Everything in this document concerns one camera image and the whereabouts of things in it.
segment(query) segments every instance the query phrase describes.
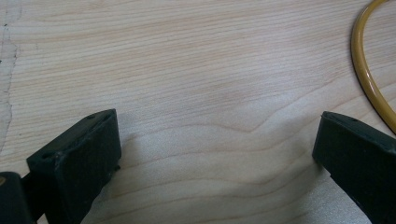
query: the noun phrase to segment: wood grain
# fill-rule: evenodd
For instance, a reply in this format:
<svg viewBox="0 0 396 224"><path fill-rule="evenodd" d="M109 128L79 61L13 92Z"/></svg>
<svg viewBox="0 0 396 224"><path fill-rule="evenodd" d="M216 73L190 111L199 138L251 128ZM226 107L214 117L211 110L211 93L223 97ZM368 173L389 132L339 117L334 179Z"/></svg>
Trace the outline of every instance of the wood grain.
<svg viewBox="0 0 396 224"><path fill-rule="evenodd" d="M391 134L350 61L368 3L1 1L0 171L116 108L121 170L83 223L370 223L311 158L324 110ZM365 33L393 108L394 11Z"/></svg>

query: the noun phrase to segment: yellow cable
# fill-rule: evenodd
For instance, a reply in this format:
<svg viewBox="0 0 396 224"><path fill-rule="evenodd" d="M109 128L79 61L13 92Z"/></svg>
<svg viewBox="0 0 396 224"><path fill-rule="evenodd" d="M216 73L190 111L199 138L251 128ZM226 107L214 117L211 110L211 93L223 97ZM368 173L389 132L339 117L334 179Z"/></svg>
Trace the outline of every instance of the yellow cable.
<svg viewBox="0 0 396 224"><path fill-rule="evenodd" d="M374 0L356 19L355 26L352 31L351 51L356 74L358 75L359 82L361 83L361 87L366 93L367 98L370 100L382 120L385 121L394 133L396 133L396 114L381 94L379 88L376 86L367 65L363 50L364 25L374 9L387 1L388 0Z"/></svg>

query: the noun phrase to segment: black plastic part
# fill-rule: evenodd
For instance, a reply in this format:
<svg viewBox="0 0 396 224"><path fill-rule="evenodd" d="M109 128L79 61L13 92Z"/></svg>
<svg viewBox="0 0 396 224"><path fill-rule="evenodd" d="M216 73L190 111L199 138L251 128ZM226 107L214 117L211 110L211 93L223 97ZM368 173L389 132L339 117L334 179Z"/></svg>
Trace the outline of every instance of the black plastic part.
<svg viewBox="0 0 396 224"><path fill-rule="evenodd" d="M374 224L396 223L396 140L356 119L324 112L313 152Z"/></svg>
<svg viewBox="0 0 396 224"><path fill-rule="evenodd" d="M16 173L0 173L0 223L35 223L26 202L21 177Z"/></svg>
<svg viewBox="0 0 396 224"><path fill-rule="evenodd" d="M45 212L49 223L80 223L120 156L114 109L79 121L27 159L31 173L24 182L33 192L28 200L34 216Z"/></svg>

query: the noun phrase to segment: light wood surface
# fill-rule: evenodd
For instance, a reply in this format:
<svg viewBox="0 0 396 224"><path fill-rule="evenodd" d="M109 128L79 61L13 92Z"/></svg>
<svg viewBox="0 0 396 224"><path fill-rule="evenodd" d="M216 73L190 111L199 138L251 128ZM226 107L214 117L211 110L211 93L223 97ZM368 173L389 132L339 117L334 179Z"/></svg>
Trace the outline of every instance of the light wood surface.
<svg viewBox="0 0 396 224"><path fill-rule="evenodd" d="M370 223L311 158L324 110L391 134L350 60L368 3L0 1L0 171L116 108L121 170L85 224ZM365 32L393 108L395 11Z"/></svg>

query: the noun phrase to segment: wooden table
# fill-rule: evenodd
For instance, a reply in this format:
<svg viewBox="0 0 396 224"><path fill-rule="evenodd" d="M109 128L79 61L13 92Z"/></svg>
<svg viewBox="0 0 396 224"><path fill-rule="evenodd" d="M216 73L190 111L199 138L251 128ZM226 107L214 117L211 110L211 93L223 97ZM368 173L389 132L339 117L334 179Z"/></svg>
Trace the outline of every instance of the wooden table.
<svg viewBox="0 0 396 224"><path fill-rule="evenodd" d="M311 158L324 110L391 134L350 60L369 2L0 1L0 170L116 108L121 170L85 224L370 223ZM365 32L393 107L395 11Z"/></svg>

